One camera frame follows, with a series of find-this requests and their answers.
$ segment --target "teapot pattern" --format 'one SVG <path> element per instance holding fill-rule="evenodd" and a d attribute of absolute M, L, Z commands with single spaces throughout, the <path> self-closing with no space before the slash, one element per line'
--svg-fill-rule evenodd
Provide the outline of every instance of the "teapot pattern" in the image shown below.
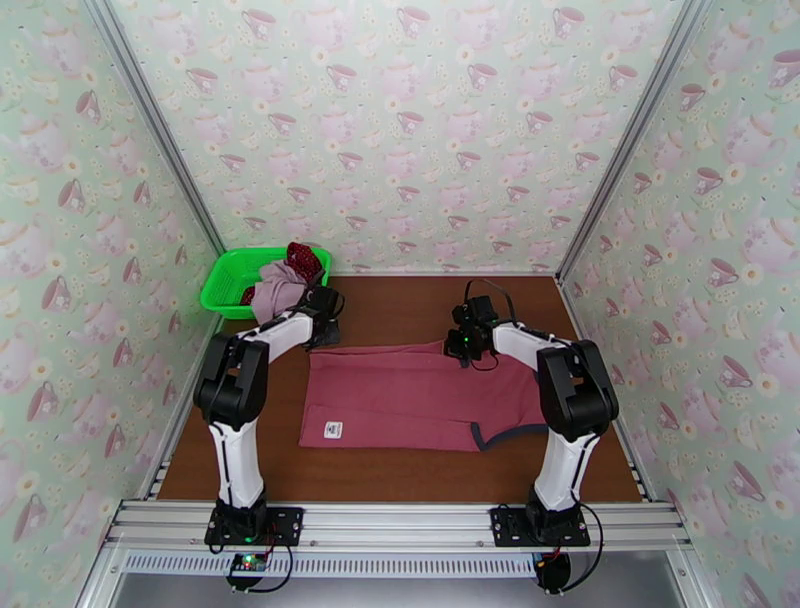
<path fill-rule="evenodd" d="M 302 238 L 381 273 L 398 253 L 419 272 L 556 268 L 680 2 L 238 4 L 118 9 L 160 37 L 131 44 L 226 246 Z"/>
<path fill-rule="evenodd" d="M 183 58 L 201 24 L 178 5 L 142 14 Z M 12 2 L 0 37 L 0 605 L 63 606 L 158 453 L 216 256 L 84 5 Z M 233 127 L 215 112 L 186 125 L 200 146 Z"/>
<path fill-rule="evenodd" d="M 563 279 L 731 606 L 800 605 L 798 19 L 716 3 Z"/>

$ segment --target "green basket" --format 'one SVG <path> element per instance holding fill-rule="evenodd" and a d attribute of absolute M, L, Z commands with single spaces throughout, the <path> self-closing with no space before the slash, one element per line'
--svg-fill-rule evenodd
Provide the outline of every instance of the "green basket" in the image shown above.
<path fill-rule="evenodd" d="M 316 247 L 312 251 L 325 269 L 320 283 L 327 285 L 331 272 L 331 254 Z M 200 293 L 200 303 L 203 308 L 218 312 L 226 319 L 255 319 L 252 307 L 239 304 L 242 294 L 245 289 L 261 280 L 258 271 L 262 266 L 285 259 L 286 247 L 232 249 L 222 254 L 211 269 Z"/>

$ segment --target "wallpaper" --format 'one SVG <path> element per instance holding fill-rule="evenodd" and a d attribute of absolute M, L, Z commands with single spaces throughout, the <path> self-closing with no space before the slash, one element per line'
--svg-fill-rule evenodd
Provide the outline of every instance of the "wallpaper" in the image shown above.
<path fill-rule="evenodd" d="M 0 606 L 71 606 L 212 321 L 214 254 L 78 2 L 0 7 Z"/>
<path fill-rule="evenodd" d="M 718 3 L 568 277 L 729 606 L 800 606 L 800 6 Z"/>
<path fill-rule="evenodd" d="M 227 247 L 335 271 L 552 272 L 668 0 L 116 0 Z"/>

